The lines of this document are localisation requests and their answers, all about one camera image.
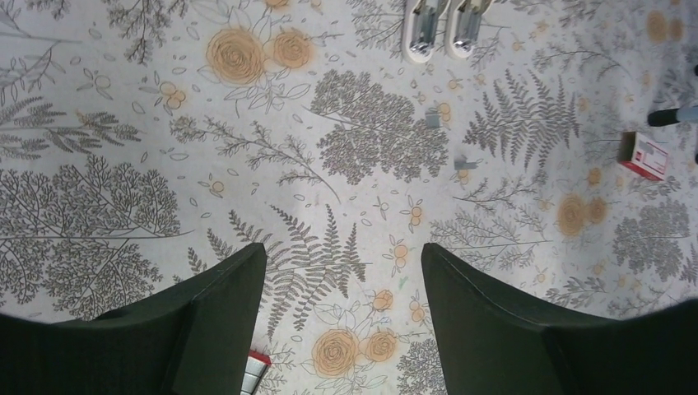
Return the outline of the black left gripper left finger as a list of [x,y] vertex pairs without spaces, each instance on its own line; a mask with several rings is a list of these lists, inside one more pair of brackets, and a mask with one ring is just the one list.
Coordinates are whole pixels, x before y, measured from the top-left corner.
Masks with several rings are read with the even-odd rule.
[[4,394],[237,394],[267,255],[216,266],[90,321],[1,317]]

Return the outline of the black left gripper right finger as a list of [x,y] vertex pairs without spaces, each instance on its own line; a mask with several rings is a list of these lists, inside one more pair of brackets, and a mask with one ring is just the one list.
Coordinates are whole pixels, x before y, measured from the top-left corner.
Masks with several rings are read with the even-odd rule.
[[697,302],[615,320],[539,299],[438,244],[421,268],[450,394],[694,394]]

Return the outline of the grey metal staple strip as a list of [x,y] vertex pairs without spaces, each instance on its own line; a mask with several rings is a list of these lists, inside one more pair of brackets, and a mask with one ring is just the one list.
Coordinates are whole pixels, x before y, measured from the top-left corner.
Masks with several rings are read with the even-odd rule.
[[240,394],[254,395],[258,391],[264,375],[271,366],[272,361],[268,355],[261,354],[257,351],[250,351],[248,354]]

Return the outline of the red white staple box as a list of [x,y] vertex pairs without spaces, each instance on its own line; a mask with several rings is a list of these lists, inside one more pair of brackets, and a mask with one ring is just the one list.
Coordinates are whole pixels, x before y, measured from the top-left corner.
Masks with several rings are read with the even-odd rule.
[[623,132],[617,162],[645,179],[664,181],[669,153],[640,132]]

